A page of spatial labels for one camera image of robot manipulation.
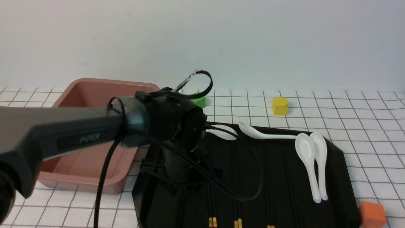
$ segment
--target white wall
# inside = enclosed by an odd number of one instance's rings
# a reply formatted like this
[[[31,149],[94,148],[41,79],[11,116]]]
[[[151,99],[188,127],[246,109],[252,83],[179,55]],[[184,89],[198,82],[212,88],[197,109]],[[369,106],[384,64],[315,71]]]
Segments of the white wall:
[[[405,91],[404,0],[2,0],[0,84]]]

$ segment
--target orange cube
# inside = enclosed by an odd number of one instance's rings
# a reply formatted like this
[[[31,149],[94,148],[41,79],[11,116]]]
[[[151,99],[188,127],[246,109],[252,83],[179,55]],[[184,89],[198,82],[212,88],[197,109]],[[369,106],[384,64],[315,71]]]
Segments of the orange cube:
[[[365,201],[359,209],[363,228],[382,228],[387,222],[384,207],[381,204]]]

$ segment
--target chopsticks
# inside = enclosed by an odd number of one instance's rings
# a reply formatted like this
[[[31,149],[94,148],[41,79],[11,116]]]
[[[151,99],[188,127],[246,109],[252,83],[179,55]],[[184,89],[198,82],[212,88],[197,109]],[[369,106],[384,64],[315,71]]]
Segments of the chopsticks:
[[[274,224],[274,206],[273,206],[273,196],[271,194],[271,174],[268,163],[268,150],[267,147],[264,148],[264,173],[265,173],[265,191],[266,191],[266,209],[267,209],[267,228],[275,228]]]
[[[212,153],[210,144],[207,143],[207,155],[212,160]],[[215,200],[215,192],[214,186],[212,183],[207,184],[208,188],[208,224],[210,228],[217,228],[217,213],[216,213],[216,200]]]
[[[237,149],[235,142],[232,142],[232,186],[236,194],[239,194],[239,180],[238,180],[238,162],[237,162]],[[242,212],[241,202],[233,200],[234,202],[234,228],[242,228]]]

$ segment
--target green block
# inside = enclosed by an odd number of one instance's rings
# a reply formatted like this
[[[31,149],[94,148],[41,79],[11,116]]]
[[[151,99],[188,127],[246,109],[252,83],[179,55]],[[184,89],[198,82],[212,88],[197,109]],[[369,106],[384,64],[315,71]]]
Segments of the green block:
[[[198,107],[205,108],[205,97],[192,100]]]

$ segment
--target black tray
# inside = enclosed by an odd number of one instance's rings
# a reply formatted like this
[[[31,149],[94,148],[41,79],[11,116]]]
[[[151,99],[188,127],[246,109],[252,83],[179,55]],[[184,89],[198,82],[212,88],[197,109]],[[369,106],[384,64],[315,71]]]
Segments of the black tray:
[[[345,158],[335,145],[327,141],[329,200],[316,204],[293,140],[255,140],[245,136],[237,125],[225,125],[235,129],[263,161],[265,182],[261,195],[253,201],[238,202],[205,183],[197,193],[183,188],[177,196],[171,196],[156,177],[141,173],[132,191],[140,228],[208,228],[215,227],[210,223],[213,218],[218,228],[359,228],[361,218]],[[301,133],[257,129],[268,134]],[[257,168],[239,141],[227,141],[207,133],[200,146],[216,168],[223,171],[223,180],[229,188],[242,196],[251,196],[256,191]],[[160,147],[151,145],[146,159],[156,157],[161,157]]]

